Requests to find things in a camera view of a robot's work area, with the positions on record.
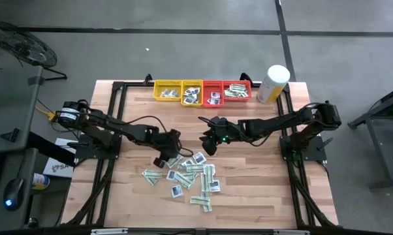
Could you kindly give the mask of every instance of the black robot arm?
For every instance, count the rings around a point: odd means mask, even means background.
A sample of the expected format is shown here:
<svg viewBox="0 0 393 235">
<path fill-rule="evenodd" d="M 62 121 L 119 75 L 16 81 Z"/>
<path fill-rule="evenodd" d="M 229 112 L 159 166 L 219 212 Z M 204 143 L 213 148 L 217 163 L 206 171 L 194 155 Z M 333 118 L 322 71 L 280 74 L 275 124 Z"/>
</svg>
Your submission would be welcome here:
<svg viewBox="0 0 393 235">
<path fill-rule="evenodd" d="M 332 131 L 341 125 L 336 106 L 328 101 L 307 104 L 299 111 L 267 120 L 242 119 L 235 124 L 223 117 L 213 117 L 212 119 L 199 117 L 199 119 L 205 121 L 210 128 L 209 131 L 204 132 L 205 136 L 200 137 L 202 147 L 209 155 L 213 155 L 217 150 L 217 145 L 224 142 L 228 144 L 247 142 L 257 147 L 263 144 L 274 131 L 307 124 L 303 131 L 291 135 L 292 150 L 302 151 L 308 147 L 309 141 L 321 131 Z M 262 143 L 254 144 L 261 138 L 264 138 Z"/>
<path fill-rule="evenodd" d="M 137 119 L 130 122 L 120 121 L 104 114 L 100 110 L 90 108 L 84 102 L 67 101 L 64 103 L 61 111 L 56 112 L 56 116 L 57 122 L 61 126 L 82 131 L 92 138 L 92 147 L 95 149 L 103 151 L 116 150 L 119 148 L 116 142 L 121 135 L 126 136 L 128 140 L 137 145 L 156 149 L 161 154 L 159 158 L 155 159 L 154 164 L 160 168 L 170 158 L 177 157 L 182 149 L 179 140 L 181 133 L 177 130 L 171 129 L 169 132 L 160 133 L 158 127 L 132 125 L 131 123 L 137 121 Z M 154 116 L 142 118 L 155 118 L 161 122 L 160 119 Z"/>
</svg>

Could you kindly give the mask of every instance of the white bottle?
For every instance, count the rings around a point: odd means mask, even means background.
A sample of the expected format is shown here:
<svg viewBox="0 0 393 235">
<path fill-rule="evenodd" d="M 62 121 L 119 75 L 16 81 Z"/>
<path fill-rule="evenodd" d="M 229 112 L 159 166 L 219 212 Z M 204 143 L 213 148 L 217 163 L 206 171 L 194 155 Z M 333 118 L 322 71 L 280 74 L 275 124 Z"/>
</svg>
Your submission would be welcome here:
<svg viewBox="0 0 393 235">
<path fill-rule="evenodd" d="M 287 85 L 290 72 L 282 65 L 273 65 L 268 69 L 262 84 L 257 91 L 257 99 L 263 104 L 272 104 Z"/>
</svg>

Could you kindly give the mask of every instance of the fan grille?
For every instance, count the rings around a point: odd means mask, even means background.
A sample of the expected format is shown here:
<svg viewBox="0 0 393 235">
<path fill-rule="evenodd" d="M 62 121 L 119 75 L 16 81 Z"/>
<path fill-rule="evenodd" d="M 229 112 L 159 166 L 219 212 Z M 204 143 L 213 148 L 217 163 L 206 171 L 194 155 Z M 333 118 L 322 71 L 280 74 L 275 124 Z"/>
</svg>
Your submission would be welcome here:
<svg viewBox="0 0 393 235">
<path fill-rule="evenodd" d="M 0 22 L 0 48 L 30 65 L 50 68 L 57 64 L 57 56 L 50 47 L 10 23 Z"/>
</svg>

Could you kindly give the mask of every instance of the card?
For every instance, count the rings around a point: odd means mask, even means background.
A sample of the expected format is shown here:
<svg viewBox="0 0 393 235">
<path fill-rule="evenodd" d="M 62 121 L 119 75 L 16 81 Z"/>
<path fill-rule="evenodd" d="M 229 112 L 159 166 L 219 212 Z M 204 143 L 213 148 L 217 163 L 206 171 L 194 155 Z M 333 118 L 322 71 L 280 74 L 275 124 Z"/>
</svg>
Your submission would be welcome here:
<svg viewBox="0 0 393 235">
<path fill-rule="evenodd" d="M 171 193 L 172 193 L 172 197 L 173 198 L 177 198 L 179 196 L 182 196 L 183 192 L 182 192 L 181 185 L 173 186 L 172 190 L 171 190 Z"/>
<path fill-rule="evenodd" d="M 204 154 L 202 154 L 201 152 L 193 155 L 193 158 L 197 164 L 201 164 L 207 161 L 207 159 L 204 157 Z"/>
<path fill-rule="evenodd" d="M 175 174 L 176 174 L 176 171 L 174 171 L 174 170 L 169 170 L 168 176 L 166 176 L 166 180 L 176 182 L 176 180 L 175 180 Z"/>
<path fill-rule="evenodd" d="M 220 181 L 214 180 L 214 182 L 210 183 L 210 192 L 219 192 L 220 191 Z"/>
</svg>

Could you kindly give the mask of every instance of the wooden tabletop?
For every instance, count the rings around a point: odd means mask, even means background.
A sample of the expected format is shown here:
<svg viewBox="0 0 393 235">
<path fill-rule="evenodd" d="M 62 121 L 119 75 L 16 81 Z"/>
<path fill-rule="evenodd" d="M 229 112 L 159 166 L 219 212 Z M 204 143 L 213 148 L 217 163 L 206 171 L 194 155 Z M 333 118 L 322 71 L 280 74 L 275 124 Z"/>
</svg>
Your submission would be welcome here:
<svg viewBox="0 0 393 235">
<path fill-rule="evenodd" d="M 112 83 L 112 80 L 97 81 L 92 108 L 107 112 Z M 290 83 L 290 89 L 295 110 L 309 103 L 305 83 Z M 163 178 L 156 186 L 151 186 L 141 175 L 145 169 L 158 170 L 153 160 L 159 152 L 136 146 L 123 138 L 112 177 L 106 227 L 296 228 L 287 166 L 281 159 L 278 143 L 280 131 L 274 132 L 258 148 L 241 142 L 221 144 L 212 157 L 204 152 L 198 139 L 208 126 L 197 116 L 220 116 L 235 122 L 238 119 L 268 119 L 277 116 L 276 103 L 259 103 L 255 98 L 257 89 L 254 89 L 253 98 L 248 102 L 226 102 L 224 107 L 214 109 L 189 108 L 181 106 L 180 102 L 156 101 L 152 92 L 149 87 L 129 88 L 123 121 L 154 115 L 168 130 L 179 130 L 185 148 L 195 153 L 202 151 L 207 157 L 206 163 L 215 165 L 215 179 L 220 181 L 221 192 L 210 193 L 212 212 L 209 213 L 189 203 L 191 196 L 200 196 L 199 178 L 189 191 L 182 187 L 184 196 L 173 199 L 170 188 L 177 183 Z M 142 119 L 137 123 L 159 126 L 154 119 Z M 70 220 L 90 195 L 96 164 L 96 160 L 87 160 L 74 170 L 62 223 Z M 162 171 L 166 177 L 167 166 Z M 315 162 L 306 162 L 306 172 L 312 198 L 327 218 L 337 224 L 326 172 Z M 307 221 L 303 200 L 301 207 L 304 221 Z M 95 220 L 98 212 L 99 206 L 95 210 Z"/>
</svg>

